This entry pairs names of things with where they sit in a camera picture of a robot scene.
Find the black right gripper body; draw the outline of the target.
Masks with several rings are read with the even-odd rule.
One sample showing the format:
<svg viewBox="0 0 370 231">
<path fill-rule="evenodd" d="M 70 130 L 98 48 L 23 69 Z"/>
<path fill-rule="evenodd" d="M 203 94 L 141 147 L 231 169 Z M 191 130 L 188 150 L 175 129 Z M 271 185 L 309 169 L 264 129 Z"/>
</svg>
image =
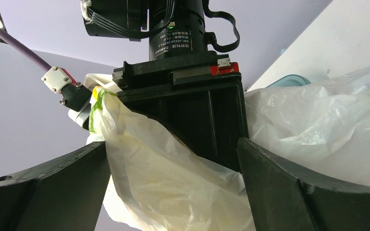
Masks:
<svg viewBox="0 0 370 231">
<path fill-rule="evenodd" d="M 116 68 L 118 98 L 132 111 L 164 125 L 196 155 L 240 171 L 238 140 L 247 137 L 239 65 L 205 30 L 205 17 L 234 17 L 211 11 L 206 0 L 179 0 L 171 24 L 149 40 L 149 61 Z"/>
</svg>

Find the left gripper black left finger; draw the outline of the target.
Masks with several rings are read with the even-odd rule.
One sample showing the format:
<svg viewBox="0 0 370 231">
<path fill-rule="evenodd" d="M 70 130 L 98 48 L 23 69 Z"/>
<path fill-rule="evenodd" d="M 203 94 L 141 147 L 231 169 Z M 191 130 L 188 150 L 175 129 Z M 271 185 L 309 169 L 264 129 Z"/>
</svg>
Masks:
<svg viewBox="0 0 370 231">
<path fill-rule="evenodd" d="M 110 177 L 104 142 L 0 177 L 0 231 L 93 231 Z"/>
</svg>

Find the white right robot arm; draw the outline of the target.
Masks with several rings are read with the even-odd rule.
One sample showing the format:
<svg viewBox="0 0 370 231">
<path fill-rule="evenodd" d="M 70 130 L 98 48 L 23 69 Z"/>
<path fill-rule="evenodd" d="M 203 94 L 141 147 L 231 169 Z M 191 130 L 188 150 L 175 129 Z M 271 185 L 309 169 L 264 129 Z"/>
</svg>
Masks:
<svg viewBox="0 0 370 231">
<path fill-rule="evenodd" d="M 206 0 L 83 0 L 90 36 L 149 40 L 149 61 L 113 71 L 118 98 L 160 122 L 196 155 L 240 170 L 248 136 L 235 18 Z"/>
</svg>

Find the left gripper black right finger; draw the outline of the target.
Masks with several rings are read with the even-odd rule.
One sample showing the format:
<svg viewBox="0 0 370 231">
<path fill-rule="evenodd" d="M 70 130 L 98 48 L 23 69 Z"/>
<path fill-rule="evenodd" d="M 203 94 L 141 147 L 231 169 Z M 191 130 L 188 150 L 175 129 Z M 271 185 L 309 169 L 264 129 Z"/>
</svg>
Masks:
<svg viewBox="0 0 370 231">
<path fill-rule="evenodd" d="M 370 187 L 332 178 L 238 141 L 258 231 L 370 231 Z"/>
</svg>

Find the white plastic grocery bag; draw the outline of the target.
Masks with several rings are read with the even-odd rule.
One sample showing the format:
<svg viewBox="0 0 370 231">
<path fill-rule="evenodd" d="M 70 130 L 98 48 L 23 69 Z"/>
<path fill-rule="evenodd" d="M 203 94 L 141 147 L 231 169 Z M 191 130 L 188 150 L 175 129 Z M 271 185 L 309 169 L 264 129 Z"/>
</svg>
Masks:
<svg viewBox="0 0 370 231">
<path fill-rule="evenodd" d="M 104 141 L 103 204 L 143 231 L 257 231 L 244 178 L 196 156 L 108 89 L 92 94 L 87 141 Z M 248 140 L 317 173 L 370 187 L 370 66 L 301 87 L 245 94 Z"/>
</svg>

